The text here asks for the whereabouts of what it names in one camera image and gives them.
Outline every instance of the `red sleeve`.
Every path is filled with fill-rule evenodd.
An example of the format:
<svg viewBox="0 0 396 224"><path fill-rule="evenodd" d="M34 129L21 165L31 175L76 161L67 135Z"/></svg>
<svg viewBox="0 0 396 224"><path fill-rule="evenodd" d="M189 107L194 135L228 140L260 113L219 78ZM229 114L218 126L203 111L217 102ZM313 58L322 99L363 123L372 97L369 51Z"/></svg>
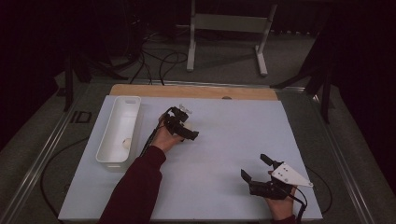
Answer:
<svg viewBox="0 0 396 224"><path fill-rule="evenodd" d="M282 220L271 220L271 224L295 224L296 223L296 217L295 216L291 216L291 217L287 217L285 219Z"/></svg>
<svg viewBox="0 0 396 224"><path fill-rule="evenodd" d="M165 160L157 147L149 147L143 157L136 158L114 188L98 223L149 223Z"/></svg>

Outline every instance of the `white plastic container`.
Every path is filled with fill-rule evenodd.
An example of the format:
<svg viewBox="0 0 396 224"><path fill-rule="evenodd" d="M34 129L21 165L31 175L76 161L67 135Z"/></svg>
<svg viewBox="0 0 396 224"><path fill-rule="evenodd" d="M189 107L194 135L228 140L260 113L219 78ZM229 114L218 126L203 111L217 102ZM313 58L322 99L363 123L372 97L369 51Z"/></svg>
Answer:
<svg viewBox="0 0 396 224"><path fill-rule="evenodd" d="M138 96L118 96L110 117L96 160L110 172L125 172L136 158L141 120L141 99Z"/></svg>

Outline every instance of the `gray floor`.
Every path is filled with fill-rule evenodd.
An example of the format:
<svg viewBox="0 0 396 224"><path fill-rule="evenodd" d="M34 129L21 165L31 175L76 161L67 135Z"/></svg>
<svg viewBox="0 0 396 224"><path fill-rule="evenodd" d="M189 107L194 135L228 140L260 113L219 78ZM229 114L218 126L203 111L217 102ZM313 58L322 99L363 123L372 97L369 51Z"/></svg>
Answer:
<svg viewBox="0 0 396 224"><path fill-rule="evenodd" d="M189 43L185 36L166 41L160 41L163 40L161 36L157 37L156 41L149 41L145 45L147 52L152 52L160 58L166 56L169 51L153 48L170 48L187 53ZM264 50L269 76L262 77L259 75L252 51L255 41L200 39L197 43L194 71L187 73L185 63L177 64L166 75L165 84L175 84L175 82L260 86L276 84L298 73L314 41L315 39L309 36L270 35ZM151 76L158 77L161 62L147 55L146 63L149 64ZM120 73L131 77L137 67L138 64L133 65ZM148 70L143 70L138 81L148 83L145 79L147 75ZM58 79L62 86L62 75ZM77 99L72 111L90 111L92 121L65 125L62 138L54 149L55 152L90 135L106 92L109 92L112 84L117 82L100 74L94 77L91 84L76 82L76 90L80 90L81 97ZM303 80L295 83L294 86L303 87L305 83L306 80ZM333 202L330 211L322 220L312 221L312 223L394 223L396 221L394 195L380 174L369 148L337 89L332 88L330 125L325 125L320 120L317 110L312 109L313 106L317 106L316 103L306 95L295 89L279 91L277 95L285 106L305 164L319 173L332 190ZM38 153L46 146L58 120L65 116L63 108L64 98L51 97L1 151L1 216L5 214L7 206L17 193L16 189L19 188ZM45 191L57 211L62 206L65 187L73 178L85 145L86 142L82 142L62 152L51 162L44 176ZM316 194L319 206L325 209L330 202L329 193L316 175L313 173L309 175L311 180L318 185ZM31 192L26 192L26 195L26 202L21 202L22 207L20 211L17 211L14 223L57 223L40 194L38 184ZM359 203L356 198L362 198L363 203ZM369 211L371 219L368 221L364 221L365 214L362 215L359 212L365 210L359 208L362 204L367 206L367 211Z"/></svg>

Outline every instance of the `white tabletop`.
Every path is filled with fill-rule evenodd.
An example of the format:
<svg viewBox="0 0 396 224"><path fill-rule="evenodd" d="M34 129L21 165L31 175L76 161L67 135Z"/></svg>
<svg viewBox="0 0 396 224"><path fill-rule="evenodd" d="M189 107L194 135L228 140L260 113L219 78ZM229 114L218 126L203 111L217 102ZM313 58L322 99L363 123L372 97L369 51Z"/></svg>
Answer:
<svg viewBox="0 0 396 224"><path fill-rule="evenodd" d="M104 101L59 219L98 219L123 176L110 173L95 159L114 100L115 96L107 96ZM152 220L269 219L263 198L250 195L248 184L240 176L244 169L253 180L270 180L267 171L272 167L260 160L262 153L285 161L308 178L279 101L142 97L140 150L161 113L179 104L193 111L188 122L200 134L195 141L186 140L166 154ZM299 189L308 200L303 218L321 218L313 190ZM299 192L296 197L303 198ZM299 208L296 203L295 214Z"/></svg>

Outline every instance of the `human hand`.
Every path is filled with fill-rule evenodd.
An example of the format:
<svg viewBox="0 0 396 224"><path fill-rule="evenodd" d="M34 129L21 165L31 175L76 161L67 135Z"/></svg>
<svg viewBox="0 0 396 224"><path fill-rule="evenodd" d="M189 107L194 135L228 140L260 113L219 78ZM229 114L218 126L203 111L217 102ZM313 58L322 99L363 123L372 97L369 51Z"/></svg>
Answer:
<svg viewBox="0 0 396 224"><path fill-rule="evenodd" d="M294 196L295 191L296 188L292 188L290 194ZM288 196L284 200L273 200L269 198L264 199L268 203L273 220L278 221L293 215L294 200L291 197Z"/></svg>
<svg viewBox="0 0 396 224"><path fill-rule="evenodd" d="M163 121L161 121L160 127L158 128L157 133L155 134L151 145L159 148L164 153L166 153L175 144L181 142L183 139L184 139L183 137L177 134L174 135L170 134L169 131L164 126Z"/></svg>

